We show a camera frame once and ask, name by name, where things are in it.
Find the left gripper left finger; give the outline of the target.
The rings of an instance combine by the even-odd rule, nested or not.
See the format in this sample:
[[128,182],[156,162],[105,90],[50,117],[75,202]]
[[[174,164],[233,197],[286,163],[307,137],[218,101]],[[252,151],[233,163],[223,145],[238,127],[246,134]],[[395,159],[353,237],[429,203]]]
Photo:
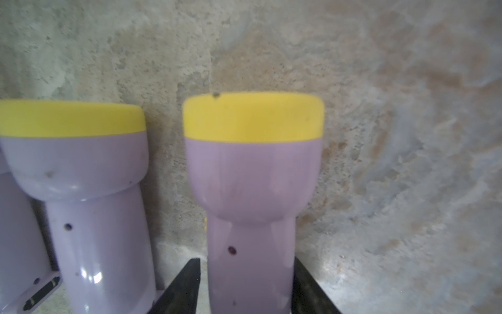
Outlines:
[[196,314],[200,282],[201,260],[190,259],[148,314]]

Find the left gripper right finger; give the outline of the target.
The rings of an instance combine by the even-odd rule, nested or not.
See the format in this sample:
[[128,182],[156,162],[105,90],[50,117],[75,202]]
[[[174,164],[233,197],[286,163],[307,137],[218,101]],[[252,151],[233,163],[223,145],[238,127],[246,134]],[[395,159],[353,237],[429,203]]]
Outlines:
[[303,263],[295,257],[292,314],[341,314]]

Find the purple flashlight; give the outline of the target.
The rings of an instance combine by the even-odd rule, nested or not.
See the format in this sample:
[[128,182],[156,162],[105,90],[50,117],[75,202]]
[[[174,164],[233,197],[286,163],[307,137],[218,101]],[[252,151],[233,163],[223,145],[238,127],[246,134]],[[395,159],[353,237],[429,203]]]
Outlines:
[[29,197],[1,155],[1,313],[32,313],[61,284]]
[[213,313],[289,313],[296,218],[320,173],[325,105],[293,92],[230,92],[182,107],[186,168],[207,213]]

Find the purple flashlight horizontal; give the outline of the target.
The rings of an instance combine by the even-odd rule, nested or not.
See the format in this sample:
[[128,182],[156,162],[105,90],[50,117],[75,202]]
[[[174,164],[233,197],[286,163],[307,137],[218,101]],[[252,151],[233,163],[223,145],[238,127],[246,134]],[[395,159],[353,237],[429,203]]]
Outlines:
[[3,100],[1,148],[47,211],[75,313],[147,313],[156,281],[140,181],[149,166],[137,105]]

